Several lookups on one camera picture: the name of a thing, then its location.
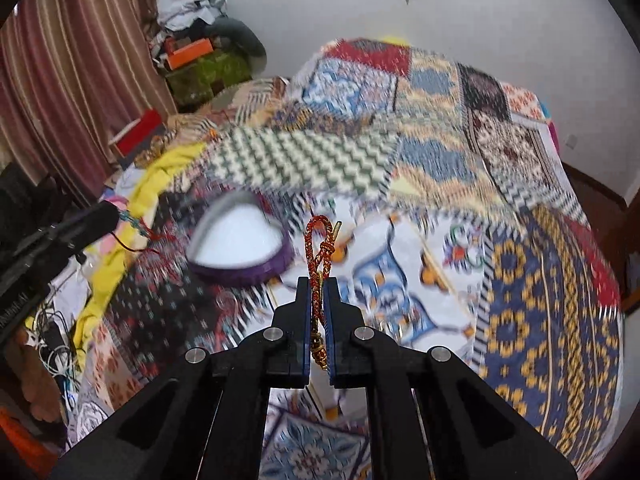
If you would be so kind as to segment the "purple heart-shaped jewelry box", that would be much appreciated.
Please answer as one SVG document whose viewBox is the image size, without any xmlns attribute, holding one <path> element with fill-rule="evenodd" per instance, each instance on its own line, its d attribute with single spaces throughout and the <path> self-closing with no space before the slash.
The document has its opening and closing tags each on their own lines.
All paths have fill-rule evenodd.
<svg viewBox="0 0 640 480">
<path fill-rule="evenodd" d="M 268 282 L 294 259 L 284 224 L 247 191 L 221 194 L 206 208 L 186 246 L 186 263 L 201 278 L 227 287 Z"/>
</svg>

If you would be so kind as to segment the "orange box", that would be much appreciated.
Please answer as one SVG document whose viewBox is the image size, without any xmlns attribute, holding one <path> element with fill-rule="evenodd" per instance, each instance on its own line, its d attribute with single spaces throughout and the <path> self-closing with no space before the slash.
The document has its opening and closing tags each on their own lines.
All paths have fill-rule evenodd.
<svg viewBox="0 0 640 480">
<path fill-rule="evenodd" d="M 193 41 L 186 46 L 171 52 L 167 55 L 167 63 L 171 70 L 176 70 L 183 65 L 195 61 L 201 56 L 214 52 L 214 47 L 209 39 Z"/>
</svg>

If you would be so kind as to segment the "green patterned bag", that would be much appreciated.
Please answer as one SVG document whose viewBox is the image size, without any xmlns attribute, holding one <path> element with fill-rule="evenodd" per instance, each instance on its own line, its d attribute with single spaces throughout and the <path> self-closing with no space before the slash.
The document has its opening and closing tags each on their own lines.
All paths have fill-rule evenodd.
<svg viewBox="0 0 640 480">
<path fill-rule="evenodd" d="M 235 51 L 213 53 L 172 70 L 165 75 L 178 107 L 201 105 L 235 84 L 252 79 L 250 63 Z"/>
</svg>

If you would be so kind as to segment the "striped beige pillow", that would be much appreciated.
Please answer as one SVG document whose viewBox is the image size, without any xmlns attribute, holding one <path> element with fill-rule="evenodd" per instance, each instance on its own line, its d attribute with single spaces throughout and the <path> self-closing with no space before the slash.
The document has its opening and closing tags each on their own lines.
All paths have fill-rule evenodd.
<svg viewBox="0 0 640 480">
<path fill-rule="evenodd" d="M 282 77 L 260 78 L 232 84 L 203 107 L 206 117 L 217 125 L 246 124 L 260 110 L 278 104 L 290 81 Z"/>
</svg>

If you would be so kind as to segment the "red book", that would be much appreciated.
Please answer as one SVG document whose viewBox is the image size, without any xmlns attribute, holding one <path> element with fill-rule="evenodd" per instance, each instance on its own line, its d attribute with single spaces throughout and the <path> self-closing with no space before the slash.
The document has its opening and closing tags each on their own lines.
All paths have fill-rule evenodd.
<svg viewBox="0 0 640 480">
<path fill-rule="evenodd" d="M 162 116 L 155 108 L 150 108 L 116 133 L 108 142 L 108 147 L 116 157 L 124 158 L 161 125 Z"/>
</svg>

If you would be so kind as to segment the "colourful patchwork bedspread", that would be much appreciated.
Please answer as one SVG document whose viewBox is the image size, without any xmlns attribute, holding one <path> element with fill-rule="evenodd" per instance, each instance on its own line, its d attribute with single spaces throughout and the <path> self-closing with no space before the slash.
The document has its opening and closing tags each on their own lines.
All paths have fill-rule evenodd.
<svg viewBox="0 0 640 480">
<path fill-rule="evenodd" d="M 180 352 L 265 327 L 322 214 L 341 223 L 338 289 L 369 326 L 454 350 L 580 478 L 597 469 L 620 414 L 620 288 L 536 94 L 418 48 L 340 39 L 212 125 L 128 195 L 158 240 L 121 224 L 93 275 L 70 446 Z M 228 191 L 256 194 L 288 232 L 292 260 L 268 282 L 209 286 L 186 263 L 195 223 Z"/>
</svg>

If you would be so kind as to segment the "striped maroon curtain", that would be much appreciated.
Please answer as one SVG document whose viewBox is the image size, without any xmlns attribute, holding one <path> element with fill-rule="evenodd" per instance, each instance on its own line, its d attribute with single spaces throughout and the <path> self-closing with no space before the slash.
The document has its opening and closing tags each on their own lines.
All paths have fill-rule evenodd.
<svg viewBox="0 0 640 480">
<path fill-rule="evenodd" d="M 1 26 L 1 148 L 79 203 L 112 173 L 108 142 L 146 110 L 176 107 L 149 42 L 157 0 L 20 0 Z"/>
</svg>

